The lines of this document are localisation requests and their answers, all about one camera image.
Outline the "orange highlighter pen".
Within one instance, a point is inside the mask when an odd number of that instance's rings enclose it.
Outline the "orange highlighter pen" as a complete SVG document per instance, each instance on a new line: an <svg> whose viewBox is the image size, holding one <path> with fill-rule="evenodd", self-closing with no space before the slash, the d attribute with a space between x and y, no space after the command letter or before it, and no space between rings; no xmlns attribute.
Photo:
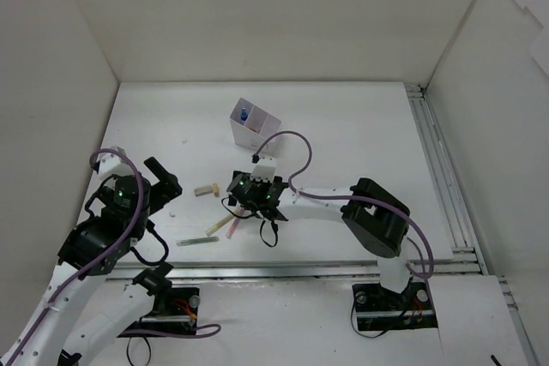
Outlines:
<svg viewBox="0 0 549 366"><path fill-rule="evenodd" d="M247 128L255 133L259 133L260 129L258 127L256 127L255 125L253 126L247 126Z"/></svg>

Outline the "blue-capped clear spray bottle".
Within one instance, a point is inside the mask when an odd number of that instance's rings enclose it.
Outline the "blue-capped clear spray bottle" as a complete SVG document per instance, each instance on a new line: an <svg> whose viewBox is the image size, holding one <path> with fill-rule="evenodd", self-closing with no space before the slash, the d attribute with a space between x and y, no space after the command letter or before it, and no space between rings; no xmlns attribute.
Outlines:
<svg viewBox="0 0 549 366"><path fill-rule="evenodd" d="M239 113L239 122L241 124L245 124L245 122L247 121L248 119L248 116L249 116L249 112L248 110L244 107L244 108L241 108L240 109L240 113Z"/></svg>

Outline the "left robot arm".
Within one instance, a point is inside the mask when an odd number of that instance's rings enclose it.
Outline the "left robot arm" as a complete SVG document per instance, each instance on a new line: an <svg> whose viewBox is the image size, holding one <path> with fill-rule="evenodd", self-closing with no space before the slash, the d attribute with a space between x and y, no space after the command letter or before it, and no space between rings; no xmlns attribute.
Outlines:
<svg viewBox="0 0 549 366"><path fill-rule="evenodd" d="M3 365L85 365L132 323L149 312L164 313L171 305L172 282L167 275L173 267L160 258L134 277L119 303L82 330L74 329L118 261L136 252L145 233L155 233L151 215L183 193L177 177L154 157L144 165L157 178L155 184L114 149L94 153L90 165L102 182L85 206L100 201L103 207L69 233L40 304L2 356Z"/></svg>

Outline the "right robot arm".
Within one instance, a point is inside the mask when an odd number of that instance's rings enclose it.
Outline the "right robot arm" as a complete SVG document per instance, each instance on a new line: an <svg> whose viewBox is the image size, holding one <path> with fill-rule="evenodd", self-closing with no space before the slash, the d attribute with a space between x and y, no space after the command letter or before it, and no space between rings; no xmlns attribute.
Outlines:
<svg viewBox="0 0 549 366"><path fill-rule="evenodd" d="M407 254L402 251L410 209L370 178L362 177L348 189L293 192L281 177L263 182L235 171L227 193L229 205L240 205L252 217L270 221L273 229L280 222L306 219L346 225L377 258L382 302L398 308L410 298Z"/></svg>

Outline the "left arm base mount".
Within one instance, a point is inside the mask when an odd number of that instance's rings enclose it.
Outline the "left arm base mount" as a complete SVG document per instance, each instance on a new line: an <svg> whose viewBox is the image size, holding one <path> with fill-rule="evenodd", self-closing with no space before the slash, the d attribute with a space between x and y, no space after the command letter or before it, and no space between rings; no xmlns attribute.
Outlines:
<svg viewBox="0 0 549 366"><path fill-rule="evenodd" d="M163 334L196 335L200 290L174 286L154 300L153 309L124 330L130 337L159 337Z"/></svg>

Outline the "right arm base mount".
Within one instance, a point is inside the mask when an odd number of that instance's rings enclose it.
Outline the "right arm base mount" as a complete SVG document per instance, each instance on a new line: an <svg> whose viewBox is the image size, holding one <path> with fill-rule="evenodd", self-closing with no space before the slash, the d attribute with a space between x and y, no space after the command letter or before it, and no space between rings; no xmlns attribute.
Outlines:
<svg viewBox="0 0 549 366"><path fill-rule="evenodd" d="M393 331L438 327L428 286L419 281L409 282L401 293L379 284L354 284L351 321L354 330L368 339Z"/></svg>

